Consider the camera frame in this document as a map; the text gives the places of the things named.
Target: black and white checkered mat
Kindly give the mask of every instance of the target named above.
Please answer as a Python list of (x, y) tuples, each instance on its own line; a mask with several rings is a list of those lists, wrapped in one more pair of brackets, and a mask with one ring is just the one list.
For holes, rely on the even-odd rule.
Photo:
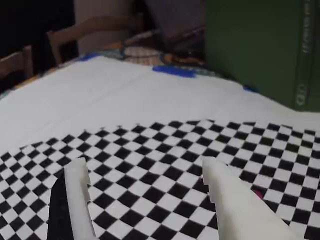
[(50, 187), (85, 157), (100, 239), (218, 239), (199, 156), (219, 156), (299, 235), (320, 236), (320, 136), (275, 124), (212, 120), (84, 131), (1, 156), (0, 235), (45, 240)]

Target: green book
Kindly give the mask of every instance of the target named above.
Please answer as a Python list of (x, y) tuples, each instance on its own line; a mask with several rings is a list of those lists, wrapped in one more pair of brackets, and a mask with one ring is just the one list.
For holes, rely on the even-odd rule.
[(207, 0), (206, 60), (285, 106), (320, 112), (317, 0)]

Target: chair backrest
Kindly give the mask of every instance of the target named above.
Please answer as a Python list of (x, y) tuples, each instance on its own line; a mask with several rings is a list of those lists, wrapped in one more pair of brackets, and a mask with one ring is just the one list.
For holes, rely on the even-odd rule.
[(142, 30), (142, 28), (143, 18), (140, 14), (131, 17), (95, 16), (60, 31), (49, 31), (47, 36), (55, 62), (59, 65), (63, 62), (60, 47), (66, 43), (78, 40), (94, 32)]
[(22, 52), (15, 52), (0, 59), (0, 79), (16, 71), (24, 71), (26, 79), (33, 77), (32, 48), (25, 46)]

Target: red object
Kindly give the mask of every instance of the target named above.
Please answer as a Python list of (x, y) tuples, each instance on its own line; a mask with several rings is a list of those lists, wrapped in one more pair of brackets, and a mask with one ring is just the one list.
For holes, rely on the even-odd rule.
[(258, 197), (262, 200), (264, 198), (264, 196), (262, 196), (261, 192), (257, 191), (257, 190), (254, 190), (253, 191), (255, 194), (258, 195)]

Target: dark background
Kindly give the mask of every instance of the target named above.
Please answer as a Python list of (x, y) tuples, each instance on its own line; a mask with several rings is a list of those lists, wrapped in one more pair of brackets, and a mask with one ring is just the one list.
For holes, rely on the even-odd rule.
[[(144, 0), (135, 0), (132, 9), (144, 13), (146, 30), (153, 28)], [(0, 1), (0, 58), (32, 45), (34, 73), (44, 72), (55, 65), (46, 33), (74, 24), (73, 0)], [(61, 51), (65, 60), (78, 55), (75, 42), (67, 44)], [(21, 79), (24, 79), (22, 72), (0, 79), (0, 93), (12, 88)]]

